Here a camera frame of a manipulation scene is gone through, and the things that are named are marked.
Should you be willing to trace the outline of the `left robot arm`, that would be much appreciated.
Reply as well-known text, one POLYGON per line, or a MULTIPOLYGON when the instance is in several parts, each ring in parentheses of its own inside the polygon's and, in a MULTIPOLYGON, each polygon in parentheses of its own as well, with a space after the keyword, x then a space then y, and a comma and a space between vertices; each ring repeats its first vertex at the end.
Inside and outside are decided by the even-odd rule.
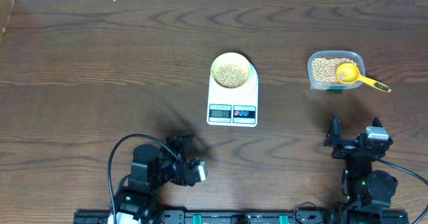
POLYGON ((205 162, 198 158, 187 160, 185 147, 194 135, 173 136, 165 142, 146 135, 129 134, 121 138, 108 159, 108 188, 111 198, 111 214, 107 224, 158 223, 156 192, 167 183, 192 187, 205 181, 208 176, 205 162), (129 138, 145 138, 160 145, 141 144, 133 150, 130 174, 113 191, 111 168, 117 148, 129 138))

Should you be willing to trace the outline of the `yellow measuring scoop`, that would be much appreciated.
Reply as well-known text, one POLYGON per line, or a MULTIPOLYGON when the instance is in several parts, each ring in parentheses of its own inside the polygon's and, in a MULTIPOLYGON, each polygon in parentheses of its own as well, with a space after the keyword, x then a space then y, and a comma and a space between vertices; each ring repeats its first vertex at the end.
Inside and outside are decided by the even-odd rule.
POLYGON ((391 89, 387 85, 363 76, 357 66, 352 63, 339 65, 336 69, 336 79, 340 84, 354 84, 362 82, 382 92, 391 92, 391 89))

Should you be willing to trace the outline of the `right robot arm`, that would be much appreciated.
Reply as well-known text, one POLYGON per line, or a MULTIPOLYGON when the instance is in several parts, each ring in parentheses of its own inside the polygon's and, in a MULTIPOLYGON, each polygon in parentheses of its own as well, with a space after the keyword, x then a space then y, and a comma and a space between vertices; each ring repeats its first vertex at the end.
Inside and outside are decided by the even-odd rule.
POLYGON ((330 129, 323 145, 332 147, 332 158, 345 161, 342 172, 342 194, 347 203, 338 208, 337 223, 381 223, 383 212, 390 208, 398 180, 389 173, 373 170, 390 145, 392 138, 375 118, 354 140, 341 138, 340 121, 330 118, 330 129))

